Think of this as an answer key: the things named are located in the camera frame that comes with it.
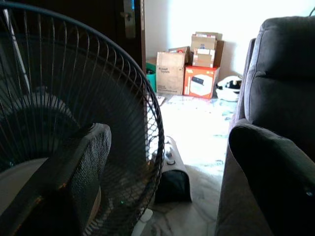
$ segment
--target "sofa cushion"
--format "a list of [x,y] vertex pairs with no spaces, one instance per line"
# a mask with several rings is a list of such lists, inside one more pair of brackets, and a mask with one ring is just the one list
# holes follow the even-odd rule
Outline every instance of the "sofa cushion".
[[266,20],[244,89],[245,117],[315,160],[315,17]]
[[290,139],[251,124],[235,126],[229,145],[274,234],[315,235],[315,163]]

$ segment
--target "sofa backrest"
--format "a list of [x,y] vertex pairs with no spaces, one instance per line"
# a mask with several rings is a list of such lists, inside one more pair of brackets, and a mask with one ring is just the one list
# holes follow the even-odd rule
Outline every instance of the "sofa backrest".
[[245,117],[315,160],[315,17],[266,20],[244,88]]

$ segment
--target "orange box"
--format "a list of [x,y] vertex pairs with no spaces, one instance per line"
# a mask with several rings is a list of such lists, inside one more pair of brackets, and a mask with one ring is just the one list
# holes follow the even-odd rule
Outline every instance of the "orange box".
[[187,66],[185,69],[184,95],[211,99],[219,68]]

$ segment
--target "stack of boxes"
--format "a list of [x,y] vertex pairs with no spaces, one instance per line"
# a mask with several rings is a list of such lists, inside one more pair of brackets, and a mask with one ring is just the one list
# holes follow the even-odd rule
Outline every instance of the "stack of boxes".
[[223,46],[220,34],[196,32],[190,48],[157,53],[157,91],[211,99]]

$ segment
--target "green container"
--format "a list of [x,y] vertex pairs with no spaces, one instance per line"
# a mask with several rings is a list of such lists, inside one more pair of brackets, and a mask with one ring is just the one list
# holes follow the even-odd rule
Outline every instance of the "green container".
[[146,69],[154,71],[153,74],[147,74],[147,79],[150,82],[154,92],[157,92],[157,67],[153,64],[146,63]]

